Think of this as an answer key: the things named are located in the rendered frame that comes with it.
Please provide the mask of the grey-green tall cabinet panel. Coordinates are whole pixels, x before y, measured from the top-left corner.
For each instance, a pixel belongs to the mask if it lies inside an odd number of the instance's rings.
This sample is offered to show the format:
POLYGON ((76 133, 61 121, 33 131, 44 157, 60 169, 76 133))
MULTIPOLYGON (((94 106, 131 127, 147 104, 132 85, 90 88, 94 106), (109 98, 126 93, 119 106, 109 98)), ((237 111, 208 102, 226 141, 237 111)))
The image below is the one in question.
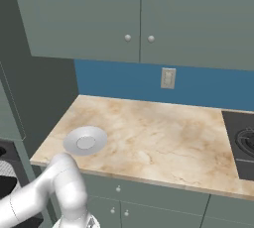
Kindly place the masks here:
POLYGON ((0 138, 24 140, 26 133, 15 104, 10 86, 0 62, 0 138))

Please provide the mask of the grey-green wall cupboard door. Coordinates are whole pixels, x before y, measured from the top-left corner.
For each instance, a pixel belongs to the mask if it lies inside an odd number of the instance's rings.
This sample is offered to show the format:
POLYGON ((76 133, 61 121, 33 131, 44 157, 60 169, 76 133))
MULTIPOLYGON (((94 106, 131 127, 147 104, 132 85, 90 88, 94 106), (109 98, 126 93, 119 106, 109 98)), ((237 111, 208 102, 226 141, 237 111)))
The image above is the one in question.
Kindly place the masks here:
POLYGON ((18 0, 34 57, 139 60, 140 0, 18 0), (125 35, 131 36, 126 42, 125 35))
POLYGON ((141 17, 144 63, 254 70, 254 0, 142 0, 141 17))

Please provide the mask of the grey-green drawer front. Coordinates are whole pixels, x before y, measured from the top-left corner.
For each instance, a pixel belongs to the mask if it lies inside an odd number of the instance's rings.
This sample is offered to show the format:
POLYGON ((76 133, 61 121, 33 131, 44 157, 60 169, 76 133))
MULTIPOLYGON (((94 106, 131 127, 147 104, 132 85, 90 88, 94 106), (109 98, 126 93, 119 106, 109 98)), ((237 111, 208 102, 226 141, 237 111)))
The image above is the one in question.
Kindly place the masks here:
POLYGON ((212 195, 201 228, 254 228, 254 201, 212 195))
POLYGON ((209 195, 173 187, 94 174, 83 174, 88 194, 183 213, 202 215, 209 195))

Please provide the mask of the grey plate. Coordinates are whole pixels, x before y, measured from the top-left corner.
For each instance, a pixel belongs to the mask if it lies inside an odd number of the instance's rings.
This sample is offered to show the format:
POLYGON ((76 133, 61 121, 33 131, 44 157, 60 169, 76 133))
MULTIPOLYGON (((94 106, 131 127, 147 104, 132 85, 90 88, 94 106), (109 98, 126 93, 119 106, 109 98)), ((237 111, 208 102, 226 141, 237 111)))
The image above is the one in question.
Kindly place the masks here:
POLYGON ((89 156, 101 151, 107 143, 107 134, 94 126, 78 127, 63 139, 66 151, 76 156, 89 156))

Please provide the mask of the grey-green base cupboard door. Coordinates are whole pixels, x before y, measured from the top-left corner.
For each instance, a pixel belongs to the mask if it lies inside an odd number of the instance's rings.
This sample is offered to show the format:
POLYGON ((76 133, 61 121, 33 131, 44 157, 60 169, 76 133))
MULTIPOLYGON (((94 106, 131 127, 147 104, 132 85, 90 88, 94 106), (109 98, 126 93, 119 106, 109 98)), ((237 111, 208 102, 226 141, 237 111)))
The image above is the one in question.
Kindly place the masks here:
POLYGON ((95 216, 101 228, 121 228, 120 203, 117 200, 89 196, 87 208, 95 216))
POLYGON ((201 220, 194 214, 121 202, 122 228, 199 228, 201 220))

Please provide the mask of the beige wall socket plate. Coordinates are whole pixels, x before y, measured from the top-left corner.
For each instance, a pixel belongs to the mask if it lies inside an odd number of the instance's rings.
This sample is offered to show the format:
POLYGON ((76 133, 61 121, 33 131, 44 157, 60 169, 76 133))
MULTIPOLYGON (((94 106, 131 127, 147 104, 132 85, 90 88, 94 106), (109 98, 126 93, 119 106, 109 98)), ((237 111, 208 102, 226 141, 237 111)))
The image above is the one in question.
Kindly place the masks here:
POLYGON ((177 70, 175 68, 162 68, 161 87, 167 89, 175 88, 177 70))

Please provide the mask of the black hob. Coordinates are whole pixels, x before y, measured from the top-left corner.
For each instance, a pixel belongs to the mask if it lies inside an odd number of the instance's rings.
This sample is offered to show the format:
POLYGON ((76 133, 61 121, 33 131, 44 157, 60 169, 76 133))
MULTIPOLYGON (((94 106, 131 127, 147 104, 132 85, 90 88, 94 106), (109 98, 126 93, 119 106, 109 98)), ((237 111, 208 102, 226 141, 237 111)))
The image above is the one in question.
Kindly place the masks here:
POLYGON ((254 114, 222 111, 240 179, 254 181, 254 114))

